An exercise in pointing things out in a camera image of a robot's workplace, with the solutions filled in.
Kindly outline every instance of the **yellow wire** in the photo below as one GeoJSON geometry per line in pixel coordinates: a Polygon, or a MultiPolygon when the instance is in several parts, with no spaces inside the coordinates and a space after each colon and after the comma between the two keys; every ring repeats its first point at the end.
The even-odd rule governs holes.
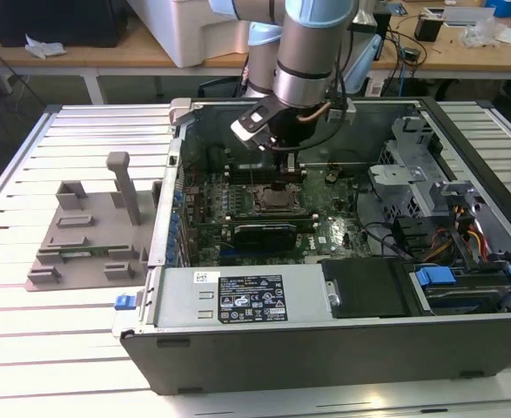
{"type": "Polygon", "coordinates": [[[427,260],[430,260],[431,258],[433,258],[434,256],[436,255],[439,255],[440,253],[442,253],[443,251],[445,251],[451,244],[453,243],[452,240],[449,240],[447,241],[445,244],[443,244],[442,246],[440,246],[439,248],[437,248],[435,251],[433,251],[432,253],[430,253],[425,259],[423,259],[423,261],[427,261],[427,260]]]}
{"type": "Polygon", "coordinates": [[[469,233],[470,235],[474,236],[475,239],[478,241],[478,252],[480,253],[480,257],[483,258],[483,256],[481,255],[481,239],[480,239],[480,237],[478,236],[477,233],[474,233],[472,231],[468,231],[467,233],[469,233]]]}

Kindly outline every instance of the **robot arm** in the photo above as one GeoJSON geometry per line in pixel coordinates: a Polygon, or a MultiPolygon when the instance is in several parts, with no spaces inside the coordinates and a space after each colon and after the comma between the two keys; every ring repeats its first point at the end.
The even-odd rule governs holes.
{"type": "Polygon", "coordinates": [[[247,93],[262,99],[232,124],[234,134],[261,151],[295,151],[314,134],[319,116],[330,106],[324,102],[325,95],[333,78],[341,77],[334,64],[343,37],[353,35],[347,28],[358,2],[210,2],[218,13],[262,22],[250,29],[247,93]]]}

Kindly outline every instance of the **green circuit board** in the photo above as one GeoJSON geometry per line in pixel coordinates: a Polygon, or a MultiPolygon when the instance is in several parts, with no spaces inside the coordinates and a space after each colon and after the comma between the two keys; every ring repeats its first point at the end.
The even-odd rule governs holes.
{"type": "Polygon", "coordinates": [[[257,218],[264,204],[258,194],[268,185],[230,185],[224,176],[212,175],[198,192],[202,219],[191,219],[196,228],[198,252],[194,266],[250,266],[314,264],[324,258],[368,257],[371,251],[350,212],[357,184],[349,177],[326,182],[329,170],[309,169],[301,184],[286,185],[289,210],[257,218]],[[233,226],[265,223],[269,219],[298,227],[295,247],[282,253],[239,253],[233,246],[233,226]]]}

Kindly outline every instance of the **barcode sticker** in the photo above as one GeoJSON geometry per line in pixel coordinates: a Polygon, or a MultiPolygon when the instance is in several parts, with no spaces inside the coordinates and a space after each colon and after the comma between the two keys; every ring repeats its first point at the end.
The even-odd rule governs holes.
{"type": "Polygon", "coordinates": [[[220,272],[195,272],[193,283],[218,283],[220,272]]]}

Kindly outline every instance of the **floor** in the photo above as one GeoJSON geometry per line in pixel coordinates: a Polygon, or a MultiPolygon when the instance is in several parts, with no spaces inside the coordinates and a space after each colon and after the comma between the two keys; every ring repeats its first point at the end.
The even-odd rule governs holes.
{"type": "MultiPolygon", "coordinates": [[[[208,80],[210,78],[164,78],[165,94],[159,98],[156,96],[153,78],[105,77],[101,83],[111,104],[144,104],[167,103],[178,97],[196,97],[199,84],[208,80]]],[[[33,77],[29,80],[29,86],[49,105],[90,103],[84,83],[78,77],[33,77]]],[[[499,86],[498,82],[491,81],[462,81],[451,85],[447,91],[447,100],[487,99],[511,121],[511,104],[498,96],[499,86]]],[[[427,89],[434,91],[434,87],[429,85],[427,89]]],[[[211,87],[207,89],[206,96],[230,97],[233,89],[233,84],[211,87]]],[[[13,93],[9,96],[0,97],[0,175],[41,114],[42,106],[27,89],[23,89],[21,82],[14,83],[13,93]]]]}

